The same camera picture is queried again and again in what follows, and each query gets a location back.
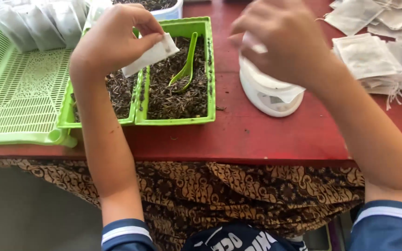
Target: white plastic container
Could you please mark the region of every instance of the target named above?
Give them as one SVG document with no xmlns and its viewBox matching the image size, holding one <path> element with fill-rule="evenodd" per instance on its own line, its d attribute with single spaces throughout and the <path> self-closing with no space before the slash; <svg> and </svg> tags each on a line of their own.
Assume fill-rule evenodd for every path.
<svg viewBox="0 0 402 251">
<path fill-rule="evenodd" d="M 168 9 L 154 10 L 151 12 L 156 20 L 170 20 L 182 18 L 182 3 L 184 0 L 178 0 L 173 7 Z"/>
<path fill-rule="evenodd" d="M 255 44 L 252 40 L 247 34 L 243 37 L 243 42 L 252 43 L 255 51 L 259 53 L 267 51 L 264 45 Z M 239 63 L 243 90 L 251 103 L 260 111 L 273 117 L 285 117 L 299 108 L 305 88 L 279 81 L 262 73 L 242 55 L 239 56 Z"/>
</svg>

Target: green plastic basket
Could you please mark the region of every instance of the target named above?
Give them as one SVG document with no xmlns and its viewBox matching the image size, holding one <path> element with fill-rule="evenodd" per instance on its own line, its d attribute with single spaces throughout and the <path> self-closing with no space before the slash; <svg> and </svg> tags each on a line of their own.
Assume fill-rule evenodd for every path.
<svg viewBox="0 0 402 251">
<path fill-rule="evenodd" d="M 0 32 L 0 144 L 77 144 L 56 127 L 71 52 L 19 53 Z"/>
<path fill-rule="evenodd" d="M 83 32 L 84 36 L 87 31 L 90 30 L 90 27 L 86 28 L 86 30 Z M 138 36 L 139 32 L 137 30 L 133 31 L 136 36 Z M 142 71 L 138 72 L 137 74 L 137 84 L 133 88 L 133 93 L 131 94 L 131 105 L 130 105 L 130 114 L 127 118 L 125 119 L 119 119 L 119 123 L 122 126 L 127 126 L 127 125 L 133 125 L 134 124 L 134 115 L 136 112 L 136 97 L 137 97 L 137 86 L 140 86 L 142 84 Z M 66 93 L 65 93 L 65 98 L 63 100 L 62 107 L 60 109 L 60 115 L 58 119 L 58 128 L 63 128 L 63 129 L 71 129 L 71 128 L 82 128 L 82 124 L 79 122 L 75 122 L 75 116 L 74 116 L 74 100 L 70 96 L 72 93 L 74 93 L 74 89 L 72 88 L 72 83 L 68 82 L 68 85 L 66 87 Z"/>
<path fill-rule="evenodd" d="M 150 86 L 150 67 L 147 68 L 147 75 L 143 85 L 138 86 L 137 104 L 136 104 L 136 125 L 143 126 L 175 126 L 205 124 L 215 121 L 215 67 L 214 67 L 214 46 L 212 41 L 212 26 L 210 17 L 191 17 L 174 20 L 164 20 L 160 22 L 165 32 L 170 33 L 172 37 L 192 37 L 193 32 L 198 32 L 199 36 L 204 37 L 204 51 L 206 64 L 205 69 L 208 78 L 208 104 L 207 117 L 183 118 L 183 119 L 147 119 L 148 111 L 148 91 Z M 208 64 L 208 58 L 211 57 L 211 65 Z M 140 93 L 143 90 L 144 98 L 140 99 Z"/>
</svg>

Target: white stripe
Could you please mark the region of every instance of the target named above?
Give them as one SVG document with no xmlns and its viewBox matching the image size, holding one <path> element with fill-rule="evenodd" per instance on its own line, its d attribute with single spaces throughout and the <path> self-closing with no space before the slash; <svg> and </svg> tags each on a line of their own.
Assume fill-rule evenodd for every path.
<svg viewBox="0 0 402 251">
<path fill-rule="evenodd" d="M 362 213 L 358 216 L 358 219 L 355 221 L 353 226 L 355 226 L 362 219 L 373 215 L 387 215 L 402 219 L 402 208 L 388 207 L 388 206 L 377 206 L 368 208 L 362 211 Z"/>
<path fill-rule="evenodd" d="M 104 234 L 102 236 L 102 244 L 108 240 L 111 240 L 114 237 L 118 237 L 118 236 L 125 235 L 125 234 L 143 234 L 146 237 L 150 238 L 150 240 L 151 240 L 150 233 L 148 233 L 148 231 L 145 228 L 140 227 L 140 226 L 130 225 L 130 226 L 123 226 L 123 227 L 113 229 L 113 230 L 109 231 L 108 233 Z"/>
<path fill-rule="evenodd" d="M 217 230 L 215 230 L 215 232 L 204 242 L 204 244 L 207 245 L 207 243 L 209 242 L 209 240 L 216 235 L 221 229 L 223 229 L 223 227 L 218 228 Z"/>
</svg>

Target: patterned fabric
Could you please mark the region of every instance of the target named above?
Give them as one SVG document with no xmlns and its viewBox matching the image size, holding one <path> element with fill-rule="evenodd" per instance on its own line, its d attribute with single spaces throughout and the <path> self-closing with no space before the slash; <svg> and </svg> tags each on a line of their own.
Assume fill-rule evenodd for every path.
<svg viewBox="0 0 402 251">
<path fill-rule="evenodd" d="M 86 161 L 0 159 L 97 207 Z M 282 237 L 315 230 L 363 202 L 358 168 L 137 162 L 146 222 L 161 250 L 179 251 L 191 235 L 240 221 Z"/>
</svg>

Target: shirt sleeve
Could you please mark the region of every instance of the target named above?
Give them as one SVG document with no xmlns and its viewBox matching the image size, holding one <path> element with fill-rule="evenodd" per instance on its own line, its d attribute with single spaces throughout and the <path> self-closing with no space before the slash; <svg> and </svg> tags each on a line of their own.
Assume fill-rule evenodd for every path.
<svg viewBox="0 0 402 251">
<path fill-rule="evenodd" d="M 145 222 L 138 219 L 114 221 L 103 228 L 103 251 L 155 251 L 157 250 Z"/>
<path fill-rule="evenodd" d="M 402 250 L 402 202 L 366 203 L 353 225 L 349 250 Z"/>
</svg>

